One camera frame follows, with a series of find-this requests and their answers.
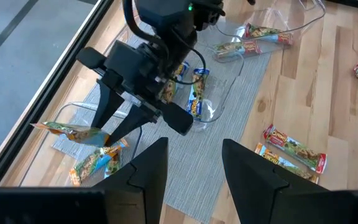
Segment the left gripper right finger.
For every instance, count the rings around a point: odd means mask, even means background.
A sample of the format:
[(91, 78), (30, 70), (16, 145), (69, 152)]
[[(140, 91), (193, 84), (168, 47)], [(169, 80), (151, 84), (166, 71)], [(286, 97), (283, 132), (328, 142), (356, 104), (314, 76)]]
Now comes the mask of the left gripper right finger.
[(346, 197), (224, 139), (227, 184), (241, 223), (349, 223)]

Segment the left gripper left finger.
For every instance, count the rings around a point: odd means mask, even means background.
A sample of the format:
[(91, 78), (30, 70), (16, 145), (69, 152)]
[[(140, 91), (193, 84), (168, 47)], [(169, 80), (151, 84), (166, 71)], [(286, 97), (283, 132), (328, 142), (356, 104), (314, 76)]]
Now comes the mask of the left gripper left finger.
[(160, 221), (168, 172), (168, 138), (151, 144), (123, 168), (95, 185), (104, 199), (106, 223)]

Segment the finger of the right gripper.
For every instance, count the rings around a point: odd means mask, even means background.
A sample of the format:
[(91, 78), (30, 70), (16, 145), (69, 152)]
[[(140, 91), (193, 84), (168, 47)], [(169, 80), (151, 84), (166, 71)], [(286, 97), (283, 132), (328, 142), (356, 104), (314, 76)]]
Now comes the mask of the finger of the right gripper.
[(112, 146), (115, 142), (146, 123), (156, 123), (159, 116), (160, 110), (157, 108), (147, 105), (133, 105), (127, 116), (110, 134), (106, 145)]
[(98, 81), (100, 98), (91, 127), (102, 128), (122, 105), (124, 99), (104, 82)]

